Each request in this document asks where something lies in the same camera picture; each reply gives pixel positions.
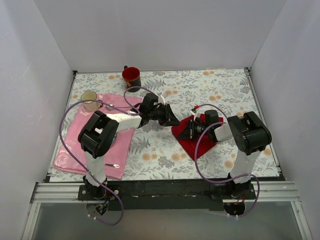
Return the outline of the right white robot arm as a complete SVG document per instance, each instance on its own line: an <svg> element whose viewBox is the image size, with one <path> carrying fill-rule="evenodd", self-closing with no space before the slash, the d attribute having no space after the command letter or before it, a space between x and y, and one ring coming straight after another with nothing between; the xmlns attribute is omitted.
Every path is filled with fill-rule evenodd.
<svg viewBox="0 0 320 240"><path fill-rule="evenodd" d="M234 140L237 155L227 178L213 181L201 176L206 182L222 187L222 194L232 199L250 191L255 162L272 142L270 131L253 111L243 116L228 117L226 121L213 109L203 114L194 113L182 120L178 126L173 126L171 132L194 161L217 143Z"/></svg>

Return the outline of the red cloth napkin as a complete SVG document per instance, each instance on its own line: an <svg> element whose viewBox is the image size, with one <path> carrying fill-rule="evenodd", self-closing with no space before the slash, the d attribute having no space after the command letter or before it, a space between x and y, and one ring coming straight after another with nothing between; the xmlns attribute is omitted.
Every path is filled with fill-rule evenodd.
<svg viewBox="0 0 320 240"><path fill-rule="evenodd" d="M178 134L180 134L185 129L189 120L191 120L191 119L193 119L192 115L183 119L180 122L179 126L172 126L171 127L171 132L172 132L173 136L175 137L175 139L178 136ZM192 158L192 160L194 160L196 145L197 145L199 138L200 138L200 135L196 139L176 139L176 140L179 142L181 147L187 152L187 154ZM202 155L204 155L205 153L207 153L216 144L217 144L217 142L211 141L207 135L204 135L203 138L201 139L200 144L197 149L197 158L199 158Z"/></svg>

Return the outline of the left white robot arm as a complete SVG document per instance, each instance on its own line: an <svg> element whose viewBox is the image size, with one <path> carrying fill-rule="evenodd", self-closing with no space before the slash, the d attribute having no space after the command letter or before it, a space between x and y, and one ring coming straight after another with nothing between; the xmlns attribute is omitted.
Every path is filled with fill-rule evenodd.
<svg viewBox="0 0 320 240"><path fill-rule="evenodd" d="M162 96L147 93L141 103L133 105L126 113L105 114L95 111L78 135L78 142L85 153L87 174L83 178L86 191L95 199L106 196L105 154L112 146L118 132L137 129L149 121L157 121L163 127L179 126L170 104Z"/></svg>

